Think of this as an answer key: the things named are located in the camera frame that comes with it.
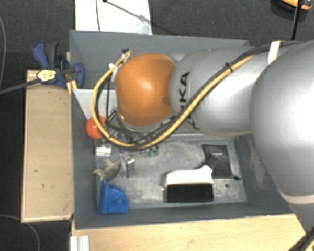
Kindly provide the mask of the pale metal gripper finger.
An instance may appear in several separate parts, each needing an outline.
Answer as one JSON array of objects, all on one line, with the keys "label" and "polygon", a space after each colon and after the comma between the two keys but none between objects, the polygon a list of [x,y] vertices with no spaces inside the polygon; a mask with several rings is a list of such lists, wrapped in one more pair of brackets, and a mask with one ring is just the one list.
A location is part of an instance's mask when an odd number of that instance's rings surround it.
[{"label": "pale metal gripper finger", "polygon": [[120,158],[121,158],[120,174],[122,177],[128,177],[127,160],[126,160],[125,154],[120,154]]},{"label": "pale metal gripper finger", "polygon": [[127,160],[127,177],[132,177],[136,173],[136,167],[135,167],[135,159],[129,158]]}]

